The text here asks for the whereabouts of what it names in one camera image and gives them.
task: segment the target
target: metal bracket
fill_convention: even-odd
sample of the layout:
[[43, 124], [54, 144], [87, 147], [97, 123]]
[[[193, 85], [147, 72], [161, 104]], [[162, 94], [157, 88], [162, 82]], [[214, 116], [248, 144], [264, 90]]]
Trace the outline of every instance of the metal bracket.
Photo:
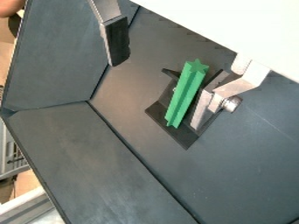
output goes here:
[[[181, 146], [186, 150], [189, 150], [189, 148], [193, 146], [199, 136], [203, 134], [205, 130], [210, 127], [213, 121], [217, 119], [222, 110], [218, 113], [215, 114], [210, 113], [209, 116], [203, 117], [201, 129], [195, 130], [191, 126], [191, 120], [193, 120], [194, 110], [197, 107], [195, 105], [197, 101], [193, 101], [191, 106], [185, 115], [185, 118], [182, 119], [182, 124], [179, 128], [177, 129], [173, 126], [167, 126], [167, 120], [165, 119], [165, 115], [171, 104], [171, 100], [174, 96], [174, 88], [177, 87], [178, 80], [182, 74], [169, 69], [163, 69], [163, 73], [167, 74], [173, 78], [173, 81], [170, 82], [166, 90], [163, 91], [163, 94], [159, 100], [146, 109], [145, 112], [151, 116], [154, 121], [161, 125], [163, 130], [169, 133], [169, 135], [178, 142], [178, 144], [181, 144]], [[209, 85], [209, 83], [214, 81], [215, 77], [218, 77], [221, 73], [222, 73], [222, 70], [213, 76], [211, 79], [205, 80], [203, 86]], [[198, 99], [199, 99], [201, 93], [202, 93], [202, 88], [199, 89]]]
[[89, 0], [89, 4], [98, 18], [109, 64], [115, 67], [129, 59], [131, 53], [127, 17], [122, 16], [118, 0]]
[[236, 111], [242, 102], [238, 94], [257, 88], [270, 72], [266, 66], [241, 55], [236, 58], [231, 69], [238, 74], [244, 74], [244, 76], [230, 83], [221, 85], [221, 82], [230, 77], [230, 74], [223, 72], [214, 83], [203, 89], [191, 120], [191, 126], [197, 130], [202, 127], [205, 114], [210, 112], [215, 114], [221, 109], [226, 109], [231, 113]]

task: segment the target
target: green block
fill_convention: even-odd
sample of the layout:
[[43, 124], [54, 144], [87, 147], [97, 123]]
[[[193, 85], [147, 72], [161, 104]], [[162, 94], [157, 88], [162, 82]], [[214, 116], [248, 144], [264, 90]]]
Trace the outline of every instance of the green block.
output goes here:
[[167, 126], [174, 126], [178, 129], [209, 69], [210, 67], [203, 65], [199, 59], [194, 62], [187, 61], [185, 63], [182, 76], [165, 116], [165, 119], [169, 122]]

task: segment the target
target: metal clamp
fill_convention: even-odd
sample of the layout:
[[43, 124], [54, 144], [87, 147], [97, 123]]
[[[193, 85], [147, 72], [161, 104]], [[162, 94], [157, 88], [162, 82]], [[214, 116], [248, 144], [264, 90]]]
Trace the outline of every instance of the metal clamp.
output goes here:
[[89, 3], [99, 22], [109, 64], [115, 67], [129, 59], [131, 53], [127, 17], [122, 16], [118, 0], [89, 0]]
[[238, 94], [257, 88], [270, 72], [266, 66], [241, 55], [236, 58], [231, 69], [237, 70], [237, 73], [244, 74], [244, 76], [222, 85], [230, 77], [229, 73], [222, 72], [201, 93], [201, 99], [191, 119], [191, 126], [197, 130], [202, 128], [202, 120], [209, 112], [217, 114], [221, 109], [226, 109], [233, 113], [237, 110], [242, 102]]

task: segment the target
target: dark gray surface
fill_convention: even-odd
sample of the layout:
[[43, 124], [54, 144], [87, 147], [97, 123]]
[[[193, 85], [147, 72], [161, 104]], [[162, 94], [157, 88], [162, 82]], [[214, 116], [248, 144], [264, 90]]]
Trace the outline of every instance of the dark gray surface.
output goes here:
[[[129, 21], [137, 5], [119, 1]], [[109, 64], [87, 0], [29, 0], [5, 106], [37, 109], [90, 99]]]
[[127, 17], [117, 17], [103, 23], [101, 34], [106, 41], [107, 61], [115, 67], [130, 57], [130, 37]]
[[189, 150], [193, 146], [194, 142], [198, 140], [199, 136], [197, 135], [195, 131], [182, 122], [179, 129], [175, 127], [167, 126], [167, 121], [165, 120], [165, 115], [167, 112], [167, 108], [163, 106], [163, 104], [157, 101], [150, 108], [145, 111], [157, 124], [162, 127], [162, 129], [170, 134], [173, 139], [177, 141], [177, 143]]
[[19, 111], [7, 122], [65, 220], [197, 223], [86, 102]]
[[146, 114], [171, 81], [162, 68], [201, 58], [215, 73], [233, 53], [146, 10], [130, 32], [130, 61], [107, 71], [93, 105], [202, 223], [286, 224], [299, 217], [299, 85], [270, 77], [186, 151]]

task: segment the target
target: black panel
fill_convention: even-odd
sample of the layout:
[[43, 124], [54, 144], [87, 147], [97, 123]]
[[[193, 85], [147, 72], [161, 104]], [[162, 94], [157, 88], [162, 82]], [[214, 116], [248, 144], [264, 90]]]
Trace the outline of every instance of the black panel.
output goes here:
[[94, 107], [198, 221], [289, 223], [299, 217], [299, 84], [272, 73], [183, 150], [145, 112], [170, 83], [162, 69], [199, 58], [211, 73], [229, 70], [234, 52], [147, 10], [130, 40], [130, 61], [107, 71]]
[[[129, 21], [137, 6], [119, 1]], [[29, 0], [5, 94], [11, 110], [90, 99], [109, 64], [86, 0]]]
[[118, 66], [130, 57], [130, 39], [127, 17], [109, 20], [101, 26], [102, 36], [106, 37], [106, 48], [109, 52], [109, 64]]
[[197, 223], [86, 102], [6, 121], [67, 223]]
[[181, 124], [179, 129], [177, 129], [175, 127], [167, 127], [167, 121], [165, 119], [167, 108], [159, 101], [157, 101], [151, 105], [151, 107], [146, 109], [145, 112], [153, 117], [155, 122], [161, 125], [163, 130], [171, 135], [178, 144], [186, 150], [189, 150], [189, 148], [193, 146], [194, 142], [199, 138], [197, 133], [193, 131], [191, 127], [189, 127], [189, 125], [186, 125], [185, 123]]

